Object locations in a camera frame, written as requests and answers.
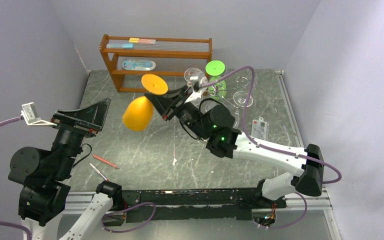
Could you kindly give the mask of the orange plastic goblet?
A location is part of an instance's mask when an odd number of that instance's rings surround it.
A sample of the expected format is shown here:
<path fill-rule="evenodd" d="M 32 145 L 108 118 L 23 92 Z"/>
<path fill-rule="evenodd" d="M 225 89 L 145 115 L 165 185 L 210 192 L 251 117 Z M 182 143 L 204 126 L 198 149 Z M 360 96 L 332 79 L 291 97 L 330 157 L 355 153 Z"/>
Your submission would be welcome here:
<path fill-rule="evenodd" d="M 168 92 L 168 85 L 160 76 L 145 74 L 141 77 L 142 86 L 151 94 L 161 96 Z M 126 108 L 123 124 L 130 130 L 140 132 L 147 128 L 154 114 L 154 106 L 146 96 L 134 99 Z"/>

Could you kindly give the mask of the clear stemmed wine glass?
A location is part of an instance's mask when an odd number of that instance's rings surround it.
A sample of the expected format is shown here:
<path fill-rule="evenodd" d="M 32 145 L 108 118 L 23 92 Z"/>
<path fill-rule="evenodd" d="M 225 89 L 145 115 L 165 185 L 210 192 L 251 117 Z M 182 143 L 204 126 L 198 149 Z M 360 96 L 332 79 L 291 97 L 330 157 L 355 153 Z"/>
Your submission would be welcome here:
<path fill-rule="evenodd" d="M 188 87 L 200 83 L 206 77 L 205 73 L 196 67 L 188 68 L 183 76 Z"/>

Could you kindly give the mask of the green plastic goblet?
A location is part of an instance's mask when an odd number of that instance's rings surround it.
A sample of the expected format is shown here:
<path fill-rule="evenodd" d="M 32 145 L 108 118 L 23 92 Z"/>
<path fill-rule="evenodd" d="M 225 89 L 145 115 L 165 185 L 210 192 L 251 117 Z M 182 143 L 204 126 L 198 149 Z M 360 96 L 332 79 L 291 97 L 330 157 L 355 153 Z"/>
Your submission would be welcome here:
<path fill-rule="evenodd" d="M 220 60 L 212 60 L 205 66 L 206 73 L 210 76 L 210 82 L 217 82 L 226 72 L 226 65 Z M 215 100 L 220 100 L 227 94 L 226 82 L 220 81 L 208 87 L 208 93 Z"/>

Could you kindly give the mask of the clear tall flute glass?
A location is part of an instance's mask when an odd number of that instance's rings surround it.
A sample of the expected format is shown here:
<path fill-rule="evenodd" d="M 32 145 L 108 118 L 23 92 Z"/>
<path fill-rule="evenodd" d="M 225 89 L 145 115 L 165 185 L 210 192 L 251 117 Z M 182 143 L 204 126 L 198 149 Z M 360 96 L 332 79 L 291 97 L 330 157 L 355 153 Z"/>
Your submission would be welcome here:
<path fill-rule="evenodd" d="M 235 122 L 233 124 L 234 129 L 238 129 L 240 126 L 240 110 L 244 108 L 247 98 L 248 93 L 245 91 L 237 91 L 232 97 L 235 106 L 235 112 L 233 114 L 235 118 Z"/>

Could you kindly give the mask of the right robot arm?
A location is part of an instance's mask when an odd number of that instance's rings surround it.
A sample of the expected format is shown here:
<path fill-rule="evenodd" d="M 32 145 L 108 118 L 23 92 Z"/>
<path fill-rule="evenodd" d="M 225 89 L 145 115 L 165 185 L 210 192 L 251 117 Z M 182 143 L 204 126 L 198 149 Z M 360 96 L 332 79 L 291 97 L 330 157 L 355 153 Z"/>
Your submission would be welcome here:
<path fill-rule="evenodd" d="M 205 140 L 205 147 L 214 156 L 247 159 L 283 169 L 284 174 L 258 184 L 254 195 L 258 206 L 268 207 L 274 200 L 295 192 L 311 197 L 322 194 L 324 166 L 317 145 L 290 147 L 254 138 L 233 127 L 235 119 L 224 105 L 217 103 L 203 113 L 186 101 L 191 94 L 192 89 L 184 86 L 163 95 L 144 96 L 164 121 L 177 118 L 197 139 Z"/>

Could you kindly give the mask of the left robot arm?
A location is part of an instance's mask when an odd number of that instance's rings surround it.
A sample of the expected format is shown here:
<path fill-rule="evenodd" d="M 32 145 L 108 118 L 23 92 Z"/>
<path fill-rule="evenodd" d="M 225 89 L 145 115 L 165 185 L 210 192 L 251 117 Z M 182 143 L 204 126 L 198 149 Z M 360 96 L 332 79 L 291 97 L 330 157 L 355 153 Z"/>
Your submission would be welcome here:
<path fill-rule="evenodd" d="M 51 120 L 40 117 L 34 102 L 23 104 L 21 116 L 30 127 L 51 127 L 57 134 L 49 150 L 32 146 L 17 150 L 10 160 L 8 179 L 23 186 L 18 215 L 23 220 L 25 239 L 32 240 L 33 225 L 45 227 L 65 209 L 71 177 L 84 138 L 93 138 L 103 130 L 110 98 L 75 110 L 57 110 Z"/>

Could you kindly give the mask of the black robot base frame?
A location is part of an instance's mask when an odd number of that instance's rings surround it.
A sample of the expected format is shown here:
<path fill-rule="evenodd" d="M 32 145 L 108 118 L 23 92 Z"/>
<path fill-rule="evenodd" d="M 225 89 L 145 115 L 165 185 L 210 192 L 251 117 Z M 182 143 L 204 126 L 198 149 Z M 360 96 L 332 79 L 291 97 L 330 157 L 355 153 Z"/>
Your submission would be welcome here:
<path fill-rule="evenodd" d="M 236 219 L 251 220 L 252 210 L 272 211 L 286 208 L 285 197 L 263 197 L 262 183 L 257 187 L 207 188 L 186 190 L 123 190 L 116 183 L 103 181 L 96 193 L 112 198 L 105 226 L 168 220 Z"/>

